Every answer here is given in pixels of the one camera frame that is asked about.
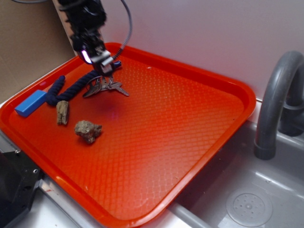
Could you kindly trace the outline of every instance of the rock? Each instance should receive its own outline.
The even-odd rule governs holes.
[[[60,101],[56,105],[57,109],[57,124],[66,125],[69,116],[69,104],[68,101]]]
[[[90,121],[79,121],[75,126],[76,135],[81,136],[88,144],[95,141],[95,138],[100,136],[102,125],[94,124]]]

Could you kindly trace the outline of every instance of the gray sink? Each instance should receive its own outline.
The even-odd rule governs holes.
[[[246,122],[175,200],[213,228],[304,227],[304,144],[278,134],[276,156],[254,156]]]

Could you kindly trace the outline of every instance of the orange tray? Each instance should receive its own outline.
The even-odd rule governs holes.
[[[118,44],[107,44],[114,53]],[[65,91],[92,70],[78,57],[12,97],[0,128],[41,169],[107,227],[136,227],[159,215],[255,108],[245,84],[131,47],[114,79],[130,96],[103,91],[70,101],[67,126],[44,103],[29,117],[14,108],[60,75]],[[88,145],[74,133],[80,120],[103,126]]]

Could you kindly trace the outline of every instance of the blue block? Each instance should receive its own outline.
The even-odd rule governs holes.
[[[46,92],[37,90],[15,108],[16,112],[23,117],[28,117],[46,101],[46,95]]]

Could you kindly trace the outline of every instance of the sink drain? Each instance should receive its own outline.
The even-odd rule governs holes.
[[[245,227],[258,227],[265,224],[272,215],[272,204],[268,197],[255,189],[239,189],[227,199],[229,216]]]

